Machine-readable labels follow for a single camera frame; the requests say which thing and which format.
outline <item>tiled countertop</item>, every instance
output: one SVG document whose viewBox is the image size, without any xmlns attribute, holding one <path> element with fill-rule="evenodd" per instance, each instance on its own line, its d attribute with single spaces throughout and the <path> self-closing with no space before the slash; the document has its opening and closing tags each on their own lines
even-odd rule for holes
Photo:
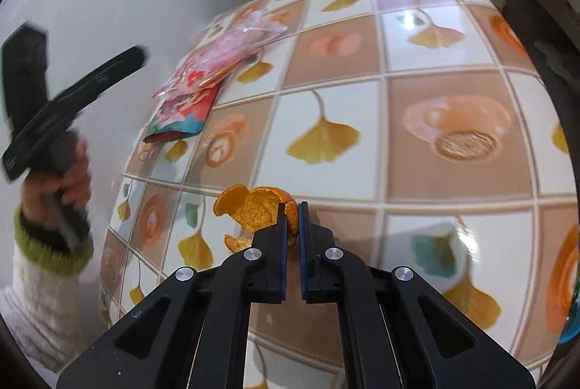
<svg viewBox="0 0 580 389">
<path fill-rule="evenodd" d="M 285 37 L 230 76 L 186 153 L 169 163 L 173 143 L 137 139 L 105 241 L 103 315 L 116 322 L 137 287 L 184 264 L 219 265 L 224 234 L 247 233 L 214 216 L 215 198 L 274 185 L 368 264 L 416 269 L 538 377 L 575 285 L 576 187 L 550 97 L 501 15 L 488 0 L 257 0 L 192 49 L 260 8 Z M 291 253 L 287 301 L 252 308 L 245 387 L 344 384 L 335 308 L 300 301 L 297 275 Z"/>
</svg>

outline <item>plastic bag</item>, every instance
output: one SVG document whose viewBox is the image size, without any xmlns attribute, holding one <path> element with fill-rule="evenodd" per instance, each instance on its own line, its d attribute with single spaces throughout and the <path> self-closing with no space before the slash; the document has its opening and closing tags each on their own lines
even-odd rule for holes
<svg viewBox="0 0 580 389">
<path fill-rule="evenodd" d="M 190 55 L 153 96 L 174 98 L 216 86 L 240 61 L 286 29 L 266 11 L 250 13 L 210 48 Z"/>
</svg>

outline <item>snack package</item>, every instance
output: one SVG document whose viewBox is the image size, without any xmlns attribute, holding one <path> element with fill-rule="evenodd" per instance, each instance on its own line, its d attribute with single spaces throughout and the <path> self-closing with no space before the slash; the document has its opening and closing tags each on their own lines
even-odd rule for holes
<svg viewBox="0 0 580 389">
<path fill-rule="evenodd" d="M 286 31 L 265 11 L 252 12 L 208 49 L 192 54 L 173 73 L 155 96 L 172 98 L 210 89 L 220 83 L 236 65 Z"/>
<path fill-rule="evenodd" d="M 219 84 L 165 100 L 147 127 L 146 143 L 168 142 L 198 135 L 218 95 Z"/>
</svg>

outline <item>orange peel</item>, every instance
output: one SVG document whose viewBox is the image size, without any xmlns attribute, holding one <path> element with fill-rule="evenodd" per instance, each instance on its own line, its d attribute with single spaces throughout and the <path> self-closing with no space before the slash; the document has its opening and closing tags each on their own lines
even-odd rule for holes
<svg viewBox="0 0 580 389">
<path fill-rule="evenodd" d="M 223 236 L 223 243 L 231 253 L 237 253 L 240 250 L 247 249 L 252 246 L 252 239 L 247 237 L 233 237 L 229 234 Z"/>
<path fill-rule="evenodd" d="M 214 214 L 228 214 L 254 234 L 276 223 L 279 203 L 284 203 L 284 213 L 288 218 L 288 245 L 293 246 L 298 237 L 298 205 L 292 195 L 283 189 L 258 186 L 250 191 L 243 184 L 230 186 L 216 199 Z"/>
</svg>

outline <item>white wall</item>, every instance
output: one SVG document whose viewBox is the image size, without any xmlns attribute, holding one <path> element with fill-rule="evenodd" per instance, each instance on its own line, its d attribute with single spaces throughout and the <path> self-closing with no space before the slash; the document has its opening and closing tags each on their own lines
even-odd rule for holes
<svg viewBox="0 0 580 389">
<path fill-rule="evenodd" d="M 126 48 L 141 44 L 150 52 L 147 67 L 108 90 L 77 120 L 89 141 L 93 198 L 89 217 L 96 253 L 81 277 L 81 305 L 89 335 L 102 329 L 96 312 L 100 253 L 106 211 L 139 128 L 153 109 L 150 98 L 172 72 L 195 35 L 216 14 L 249 0 L 2 0 L 0 41 L 29 20 L 49 31 L 47 84 L 51 95 Z M 0 127 L 0 152 L 8 146 Z M 0 284 L 12 278 L 12 214 L 19 183 L 0 180 Z"/>
</svg>

